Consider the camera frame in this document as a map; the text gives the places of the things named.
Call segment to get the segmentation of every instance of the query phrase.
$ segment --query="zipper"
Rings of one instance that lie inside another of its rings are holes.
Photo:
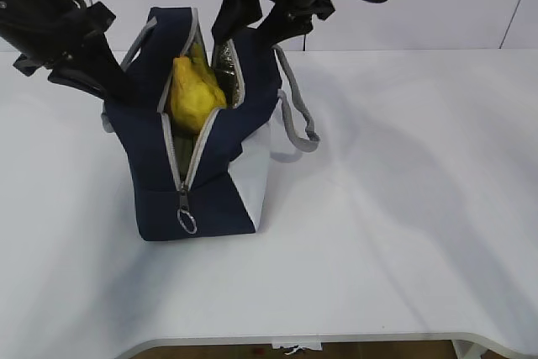
[[[190,49],[190,47],[193,44],[193,41],[196,39],[197,32],[198,32],[198,11],[194,9],[191,31],[189,32],[187,43],[183,47],[181,55],[185,55],[187,51]],[[240,89],[240,101],[235,106],[235,108],[238,108],[245,100],[245,82],[243,79],[241,66],[239,65],[239,61],[238,61],[239,58],[235,51],[234,42],[232,40],[229,41],[229,46],[230,46],[230,49],[232,50],[232,61],[234,62],[235,77],[237,77],[237,80],[239,83],[239,89]],[[176,186],[176,190],[179,192],[179,209],[177,210],[177,220],[179,221],[180,225],[188,234],[195,235],[198,232],[198,227],[197,227],[196,219],[190,213],[188,193],[191,186],[193,185],[194,177],[196,175],[198,165],[200,164],[203,149],[208,140],[209,133],[211,132],[214,121],[216,120],[217,115],[219,114],[219,111],[222,108],[215,108],[213,111],[211,111],[205,123],[203,124],[202,130],[200,131],[200,134],[194,146],[193,155],[191,156],[191,160],[189,162],[187,176],[185,177],[185,181],[182,181],[181,175],[179,172],[179,166],[177,164],[177,159],[176,159],[176,150],[174,148],[174,140],[173,140],[173,135],[171,132],[170,117],[168,116],[167,113],[163,112],[165,104],[166,104],[166,99],[168,98],[168,93],[170,91],[171,78],[172,78],[172,73],[170,73],[170,76],[168,77],[168,80],[166,81],[166,85],[161,95],[161,100],[159,102],[158,112],[161,114],[161,122],[162,122],[163,134],[165,138],[166,153],[168,154],[168,161],[170,162],[171,174],[174,179],[174,185]],[[185,221],[183,220],[183,218],[187,218],[191,222],[190,227],[185,224]]]
[[[237,105],[234,106],[234,108],[238,108],[245,101],[245,79],[243,78],[243,71],[241,70],[239,57],[237,56],[237,51],[235,50],[235,46],[234,46],[234,41],[229,40],[228,45],[231,50],[232,61],[234,62],[235,77],[237,78],[237,82],[239,84],[239,90],[240,90],[239,102],[237,103]],[[187,191],[193,185],[194,176],[196,175],[196,171],[198,170],[198,165],[200,164],[200,160],[202,159],[203,149],[205,148],[205,144],[208,141],[209,133],[211,132],[211,129],[213,128],[213,124],[217,118],[217,114],[219,113],[221,109],[222,108],[215,108],[213,111],[211,111],[208,118],[203,123],[202,130],[200,131],[200,135],[198,136],[198,139],[196,140],[196,145],[194,145],[193,155],[191,156],[191,161],[189,162],[187,176],[185,177],[185,183],[187,184]]]
[[[186,55],[189,48],[192,46],[196,39],[196,33],[198,31],[198,11],[196,8],[192,9],[193,20],[191,22],[191,30],[187,38],[187,42],[183,47],[180,55]],[[157,107],[157,112],[161,114],[162,131],[165,138],[166,153],[168,154],[168,161],[170,163],[170,169],[176,191],[179,192],[179,209],[177,210],[177,220],[183,229],[190,235],[195,235],[198,232],[195,218],[191,215],[188,203],[188,185],[181,179],[179,172],[179,165],[177,164],[176,149],[174,148],[174,138],[171,132],[171,121],[167,113],[164,112],[166,100],[168,99],[168,93],[170,92],[172,70],[166,80],[165,88],[161,94],[161,100]],[[190,226],[187,226],[183,218],[189,219]]]

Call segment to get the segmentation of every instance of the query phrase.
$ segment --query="yellow cloth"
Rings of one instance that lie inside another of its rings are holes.
[[[226,108],[226,96],[208,66],[200,45],[193,47],[193,60],[174,59],[170,109],[174,122],[192,134],[199,134],[211,111]]]

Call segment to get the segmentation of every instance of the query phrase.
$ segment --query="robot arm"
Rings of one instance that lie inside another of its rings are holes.
[[[312,31],[312,17],[325,20],[330,0],[272,0],[270,14],[258,27],[259,46]],[[380,3],[386,0],[366,0]],[[213,26],[216,44],[262,18],[260,0],[224,0]],[[132,83],[114,59],[104,33],[115,16],[102,3],[83,0],[0,0],[0,37],[23,54],[15,67],[27,76],[44,66],[49,80],[100,98],[135,103]]]
[[[83,0],[0,0],[0,36],[23,54],[15,67],[100,98],[130,103],[132,88],[104,36],[115,16]]]

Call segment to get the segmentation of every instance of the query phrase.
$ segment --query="navy blue bag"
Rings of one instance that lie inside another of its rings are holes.
[[[187,151],[188,169],[183,170],[178,157],[185,151],[179,150],[182,146],[172,133],[166,100],[174,58],[190,55],[194,46],[205,56],[196,9],[152,8],[148,24],[128,52],[122,67],[135,83],[137,104],[107,101],[103,119],[108,119],[127,153],[144,240],[256,231],[270,160],[267,122],[284,95],[279,93],[282,79],[275,50],[256,50],[254,32],[244,29],[215,48],[212,67],[232,107],[210,114]],[[282,50],[278,52],[283,58]],[[302,104],[300,97],[295,101]],[[290,123],[287,109],[285,122]],[[308,111],[303,115],[310,119]],[[294,140],[303,149],[315,149],[319,138],[311,122],[307,133],[308,140],[296,134]]]

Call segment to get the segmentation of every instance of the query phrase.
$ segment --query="white table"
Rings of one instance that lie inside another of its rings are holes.
[[[0,55],[0,357],[463,339],[538,355],[538,51],[292,53],[261,233],[149,244],[97,100]]]

